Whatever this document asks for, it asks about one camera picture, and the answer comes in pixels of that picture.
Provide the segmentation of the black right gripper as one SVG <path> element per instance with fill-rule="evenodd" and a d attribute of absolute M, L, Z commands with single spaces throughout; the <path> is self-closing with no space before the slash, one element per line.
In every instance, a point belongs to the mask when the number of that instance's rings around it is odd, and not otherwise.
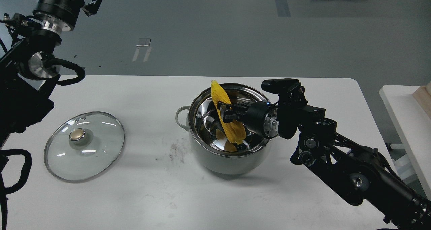
<path fill-rule="evenodd" d="M 224 123 L 241 122 L 249 131 L 262 138 L 275 138 L 279 135 L 279 121 L 274 104 L 263 101 L 227 104 L 219 101 L 217 109 L 222 113 Z"/>

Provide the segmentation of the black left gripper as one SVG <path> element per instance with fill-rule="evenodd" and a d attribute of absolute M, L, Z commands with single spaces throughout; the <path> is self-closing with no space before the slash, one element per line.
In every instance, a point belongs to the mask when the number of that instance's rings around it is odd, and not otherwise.
<path fill-rule="evenodd" d="M 87 16 L 97 14 L 103 0 L 91 0 L 84 5 L 84 0 L 37 0 L 33 15 L 39 20 L 49 18 L 60 20 L 64 31 L 72 31 L 77 22 L 80 9 Z"/>

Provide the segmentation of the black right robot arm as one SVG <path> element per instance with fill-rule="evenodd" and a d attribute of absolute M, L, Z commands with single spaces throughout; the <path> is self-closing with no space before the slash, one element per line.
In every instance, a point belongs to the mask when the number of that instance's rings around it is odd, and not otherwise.
<path fill-rule="evenodd" d="M 211 83 L 212 100 L 228 141 L 242 143 L 245 129 L 268 139 L 291 139 L 299 131 L 291 163 L 307 167 L 348 204 L 369 201 L 384 214 L 385 223 L 400 230 L 430 229 L 430 201 L 408 187 L 377 148 L 337 133 L 337 122 L 325 117 L 325 109 L 307 104 L 299 80 L 265 80 L 261 88 L 277 94 L 278 101 L 234 104 L 218 83 Z"/>

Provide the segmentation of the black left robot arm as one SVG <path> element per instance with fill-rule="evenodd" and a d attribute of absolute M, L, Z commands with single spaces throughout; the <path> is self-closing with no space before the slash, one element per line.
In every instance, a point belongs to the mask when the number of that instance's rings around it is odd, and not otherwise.
<path fill-rule="evenodd" d="M 13 133 L 37 124 L 54 108 L 53 89 L 82 81 L 84 68 L 53 55 L 63 31 L 72 31 L 80 11 L 95 15 L 103 0 L 37 0 L 32 15 L 4 14 L 12 38 L 10 49 L 1 47 L 1 146 Z"/>

